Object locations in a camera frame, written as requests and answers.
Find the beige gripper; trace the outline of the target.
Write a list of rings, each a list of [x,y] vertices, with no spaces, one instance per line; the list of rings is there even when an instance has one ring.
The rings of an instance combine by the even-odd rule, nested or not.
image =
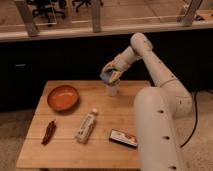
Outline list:
[[[122,55],[117,55],[113,59],[113,64],[111,62],[107,63],[103,67],[102,72],[103,73],[112,72],[111,76],[109,77],[108,83],[114,84],[116,81],[119,80],[121,76],[121,72],[125,72],[127,69],[128,69],[128,63],[125,61]]]

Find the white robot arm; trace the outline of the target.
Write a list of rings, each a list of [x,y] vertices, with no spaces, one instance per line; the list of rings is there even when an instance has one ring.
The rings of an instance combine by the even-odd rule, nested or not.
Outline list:
[[[108,85],[116,83],[131,65],[144,62],[154,85],[140,90],[134,99],[138,155],[142,171],[187,171],[173,118],[190,112],[192,98],[181,81],[153,52],[152,43],[135,33],[130,45],[100,74]]]

